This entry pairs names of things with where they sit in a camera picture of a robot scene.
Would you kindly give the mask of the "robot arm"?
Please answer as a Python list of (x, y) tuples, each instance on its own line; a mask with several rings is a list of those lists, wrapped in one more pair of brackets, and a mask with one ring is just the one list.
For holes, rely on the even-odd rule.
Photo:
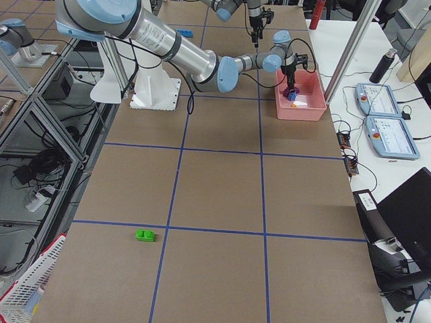
[(263, 38), (263, 30), (265, 28), (263, 20), (266, 19), (269, 24), (271, 22), (271, 15), (273, 14), (271, 10), (265, 10), (261, 1), (203, 0), (201, 2), (212, 9), (222, 22), (227, 22), (243, 5), (248, 14), (250, 27), (253, 29), (251, 32), (247, 30), (247, 33), (251, 37), (255, 48), (259, 47), (259, 40)]
[(102, 42), (106, 34), (130, 38), (163, 61), (184, 69), (198, 92), (230, 92), (240, 74), (254, 69), (268, 73), (281, 71), (289, 93), (295, 92), (298, 55), (292, 51), (286, 30), (273, 36), (274, 45), (267, 52), (220, 57), (167, 26), (141, 1), (56, 1), (55, 4), (60, 33), (95, 42)]

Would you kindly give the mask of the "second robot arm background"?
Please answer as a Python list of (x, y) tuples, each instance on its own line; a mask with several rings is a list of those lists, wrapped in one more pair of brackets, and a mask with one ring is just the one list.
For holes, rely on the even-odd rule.
[(42, 68), (57, 48), (56, 44), (39, 44), (18, 18), (1, 21), (1, 50), (17, 67)]

